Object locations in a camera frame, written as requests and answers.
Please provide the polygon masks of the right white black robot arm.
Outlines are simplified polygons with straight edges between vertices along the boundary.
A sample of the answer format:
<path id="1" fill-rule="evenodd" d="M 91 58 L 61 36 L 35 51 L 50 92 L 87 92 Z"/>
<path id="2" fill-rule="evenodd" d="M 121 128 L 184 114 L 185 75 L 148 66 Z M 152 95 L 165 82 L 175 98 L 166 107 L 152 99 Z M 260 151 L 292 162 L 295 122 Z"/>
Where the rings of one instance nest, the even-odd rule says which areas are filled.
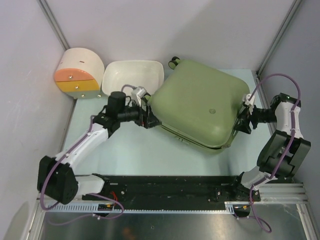
<path id="1" fill-rule="evenodd" d="M 269 108 L 258 108 L 255 97 L 245 94 L 234 130 L 250 134 L 259 123 L 275 123 L 276 130 L 262 148 L 256 166 L 237 177 L 231 196 L 242 201 L 270 181 L 293 177 L 307 156 L 311 142 L 305 140 L 299 124 L 301 101 L 280 93 Z"/>

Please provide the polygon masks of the green hard-shell suitcase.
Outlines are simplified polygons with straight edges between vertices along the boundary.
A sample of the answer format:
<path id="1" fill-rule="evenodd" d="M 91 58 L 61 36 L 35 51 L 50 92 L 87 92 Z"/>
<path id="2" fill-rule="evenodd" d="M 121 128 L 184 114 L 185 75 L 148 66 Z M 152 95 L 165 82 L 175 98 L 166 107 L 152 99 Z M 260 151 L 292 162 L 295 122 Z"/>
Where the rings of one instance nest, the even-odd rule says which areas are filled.
<path id="1" fill-rule="evenodd" d="M 233 75 L 190 59 L 172 57 L 173 72 L 149 99 L 160 127 L 207 152 L 229 148 L 247 83 Z"/>

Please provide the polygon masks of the white rectangular plastic basin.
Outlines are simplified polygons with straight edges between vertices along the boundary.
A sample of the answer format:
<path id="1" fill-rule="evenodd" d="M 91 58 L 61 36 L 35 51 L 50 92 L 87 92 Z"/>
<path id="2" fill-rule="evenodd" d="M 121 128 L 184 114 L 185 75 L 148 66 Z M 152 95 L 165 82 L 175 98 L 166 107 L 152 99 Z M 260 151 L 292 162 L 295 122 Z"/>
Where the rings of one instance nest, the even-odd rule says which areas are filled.
<path id="1" fill-rule="evenodd" d="M 143 87 L 153 95 L 164 82 L 164 67 L 154 60 L 121 60 L 107 65 L 101 84 L 105 95 L 123 91 L 130 95 L 132 86 Z"/>

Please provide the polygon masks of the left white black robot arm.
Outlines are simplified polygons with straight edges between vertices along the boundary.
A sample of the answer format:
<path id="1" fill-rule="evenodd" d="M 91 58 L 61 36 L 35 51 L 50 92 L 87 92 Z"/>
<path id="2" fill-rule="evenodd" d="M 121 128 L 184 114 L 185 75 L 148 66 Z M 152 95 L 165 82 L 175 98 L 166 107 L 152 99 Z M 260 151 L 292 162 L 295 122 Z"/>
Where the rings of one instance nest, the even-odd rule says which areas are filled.
<path id="1" fill-rule="evenodd" d="M 39 162 L 37 190 L 40 203 L 47 196 L 57 203 L 69 204 L 77 196 L 93 195 L 100 200 L 110 196 L 109 179 L 98 173 L 76 175 L 76 167 L 106 142 L 121 126 L 134 122 L 150 129 L 160 125 L 152 112 L 151 95 L 143 87 L 134 89 L 130 96 L 113 91 L 101 111 L 90 117 L 88 130 L 68 149 L 54 157 L 44 156 Z"/>

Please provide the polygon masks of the cream drawer box orange fronts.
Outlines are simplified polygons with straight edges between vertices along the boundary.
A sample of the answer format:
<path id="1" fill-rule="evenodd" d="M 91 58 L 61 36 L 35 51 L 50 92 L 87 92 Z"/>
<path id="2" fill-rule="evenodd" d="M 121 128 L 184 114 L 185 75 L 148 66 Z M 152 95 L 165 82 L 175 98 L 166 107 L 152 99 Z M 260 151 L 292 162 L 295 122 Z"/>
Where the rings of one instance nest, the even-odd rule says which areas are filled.
<path id="1" fill-rule="evenodd" d="M 104 72 L 104 63 L 95 52 L 74 47 L 64 52 L 54 81 L 63 93 L 74 99 L 97 98 L 101 95 Z"/>

